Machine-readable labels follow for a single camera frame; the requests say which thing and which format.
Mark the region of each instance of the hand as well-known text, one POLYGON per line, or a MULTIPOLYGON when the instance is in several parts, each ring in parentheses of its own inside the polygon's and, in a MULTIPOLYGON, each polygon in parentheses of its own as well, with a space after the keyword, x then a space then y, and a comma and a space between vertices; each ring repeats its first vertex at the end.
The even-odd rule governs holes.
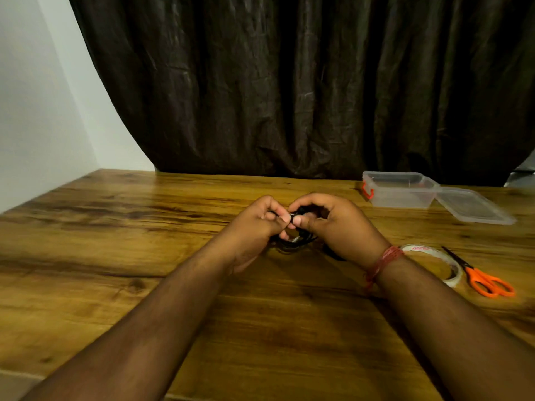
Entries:
POLYGON ((282 205, 265 195, 238 214, 206 247, 218 253, 229 274, 239 273, 258 257, 271 236, 288 239, 284 229, 290 219, 282 205))
POLYGON ((288 227, 299 227, 322 238, 339 256, 363 269, 371 267, 391 244, 351 201, 336 195, 310 193, 288 207, 295 212, 302 205, 317 210, 295 216, 288 227))

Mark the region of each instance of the scissors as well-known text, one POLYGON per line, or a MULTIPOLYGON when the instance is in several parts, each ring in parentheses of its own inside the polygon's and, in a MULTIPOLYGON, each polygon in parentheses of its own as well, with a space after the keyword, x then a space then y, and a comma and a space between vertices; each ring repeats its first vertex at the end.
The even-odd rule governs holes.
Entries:
POLYGON ((465 270, 468 275, 468 283, 470 286, 480 293, 482 296, 495 298, 497 296, 514 297, 516 296, 515 289, 511 284, 497 278, 483 273, 481 270, 472 267, 466 263, 463 259, 453 253, 450 249, 442 247, 448 255, 459 263, 459 265, 465 270))

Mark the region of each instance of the scissor blade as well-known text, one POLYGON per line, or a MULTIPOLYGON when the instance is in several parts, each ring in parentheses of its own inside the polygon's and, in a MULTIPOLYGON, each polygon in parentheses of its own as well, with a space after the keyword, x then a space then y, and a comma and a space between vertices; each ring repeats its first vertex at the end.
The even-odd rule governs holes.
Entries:
POLYGON ((444 249, 446 251, 446 253, 453 258, 453 260, 455 260, 457 263, 459 263, 459 265, 461 265, 463 267, 471 267, 468 263, 466 263, 463 259, 461 259, 459 256, 457 256, 455 253, 453 253, 447 247, 443 246, 442 249, 444 249))

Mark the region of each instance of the plastic container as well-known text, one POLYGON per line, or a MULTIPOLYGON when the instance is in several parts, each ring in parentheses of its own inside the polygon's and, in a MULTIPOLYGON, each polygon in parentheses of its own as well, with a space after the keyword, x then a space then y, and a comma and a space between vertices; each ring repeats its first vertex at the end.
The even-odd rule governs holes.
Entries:
POLYGON ((440 184, 421 173, 363 172, 362 190, 374 207, 428 208, 440 184))
POLYGON ((437 200, 459 221, 512 225, 516 218, 478 192, 455 187, 442 187, 437 200))

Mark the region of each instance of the forearm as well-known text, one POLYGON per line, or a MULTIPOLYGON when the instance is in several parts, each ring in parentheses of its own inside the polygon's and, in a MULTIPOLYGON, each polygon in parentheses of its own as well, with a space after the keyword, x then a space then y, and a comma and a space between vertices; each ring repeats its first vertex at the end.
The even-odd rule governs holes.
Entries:
POLYGON ((222 286, 226 269, 205 248, 24 400, 160 400, 222 286))
POLYGON ((535 352, 408 258, 377 279, 455 399, 525 399, 535 352))

